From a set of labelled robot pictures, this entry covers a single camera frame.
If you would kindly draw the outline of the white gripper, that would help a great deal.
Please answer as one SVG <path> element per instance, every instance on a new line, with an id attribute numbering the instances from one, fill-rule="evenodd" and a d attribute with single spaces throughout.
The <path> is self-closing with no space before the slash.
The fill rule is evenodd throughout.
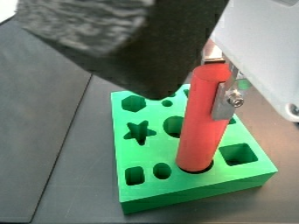
<path id="1" fill-rule="evenodd" d="M 299 0 L 228 0 L 210 39 L 200 63 L 224 63 L 222 53 L 232 62 L 212 119 L 230 119 L 244 104 L 248 79 L 277 114 L 299 123 Z"/>

